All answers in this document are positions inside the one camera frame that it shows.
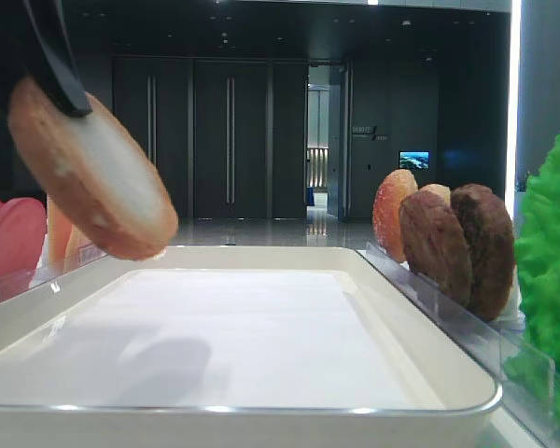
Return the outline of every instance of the dark door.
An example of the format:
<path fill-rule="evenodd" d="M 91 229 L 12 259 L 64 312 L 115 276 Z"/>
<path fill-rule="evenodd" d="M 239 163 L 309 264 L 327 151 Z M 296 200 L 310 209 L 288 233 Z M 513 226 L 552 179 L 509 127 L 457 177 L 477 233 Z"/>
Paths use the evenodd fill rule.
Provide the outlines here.
<path fill-rule="evenodd" d="M 309 67 L 273 67 L 273 217 L 305 217 L 305 125 Z"/>
<path fill-rule="evenodd" d="M 266 79 L 263 63 L 232 66 L 233 217 L 266 216 Z"/>
<path fill-rule="evenodd" d="M 116 59 L 114 107 L 120 122 L 158 168 L 181 217 L 188 215 L 188 64 Z"/>
<path fill-rule="evenodd" d="M 195 216 L 231 217 L 231 72 L 195 64 Z"/>
<path fill-rule="evenodd" d="M 265 217 L 265 111 L 265 64 L 196 63 L 196 217 Z"/>

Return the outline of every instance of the black ceiling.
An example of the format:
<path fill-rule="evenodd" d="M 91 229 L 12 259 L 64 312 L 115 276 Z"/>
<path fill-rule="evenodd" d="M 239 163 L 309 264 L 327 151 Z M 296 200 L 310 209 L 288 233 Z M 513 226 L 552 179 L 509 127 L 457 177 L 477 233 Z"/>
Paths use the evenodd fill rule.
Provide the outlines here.
<path fill-rule="evenodd" d="M 312 60 L 362 53 L 437 58 L 464 43 L 488 45 L 510 19 L 480 11 L 309 2 L 64 0 L 64 7 L 76 51 Z"/>

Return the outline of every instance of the open doorway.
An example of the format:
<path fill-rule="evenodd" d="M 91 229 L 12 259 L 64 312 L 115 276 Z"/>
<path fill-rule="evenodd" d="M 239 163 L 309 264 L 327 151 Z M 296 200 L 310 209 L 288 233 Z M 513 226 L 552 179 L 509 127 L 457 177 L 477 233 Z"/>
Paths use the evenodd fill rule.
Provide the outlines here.
<path fill-rule="evenodd" d="M 342 219 L 346 67 L 312 65 L 308 78 L 307 215 Z"/>
<path fill-rule="evenodd" d="M 307 85 L 307 211 L 328 212 L 329 65 L 309 67 Z"/>

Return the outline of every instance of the wall sign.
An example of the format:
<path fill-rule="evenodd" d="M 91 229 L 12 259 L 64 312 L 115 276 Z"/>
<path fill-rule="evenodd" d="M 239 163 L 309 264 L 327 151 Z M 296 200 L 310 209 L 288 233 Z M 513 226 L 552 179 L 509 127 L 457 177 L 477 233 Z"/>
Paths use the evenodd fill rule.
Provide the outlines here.
<path fill-rule="evenodd" d="M 353 137 L 370 138 L 372 141 L 386 142 L 388 136 L 385 133 L 377 133 L 377 126 L 353 126 Z"/>

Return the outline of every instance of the white paper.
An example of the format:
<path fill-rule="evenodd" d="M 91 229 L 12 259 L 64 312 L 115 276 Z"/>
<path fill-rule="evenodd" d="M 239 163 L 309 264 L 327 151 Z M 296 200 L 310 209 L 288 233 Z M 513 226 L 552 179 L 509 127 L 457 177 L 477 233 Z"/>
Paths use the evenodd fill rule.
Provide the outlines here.
<path fill-rule="evenodd" d="M 0 354 L 0 404 L 414 409 L 400 381 L 307 271 L 133 273 Z"/>

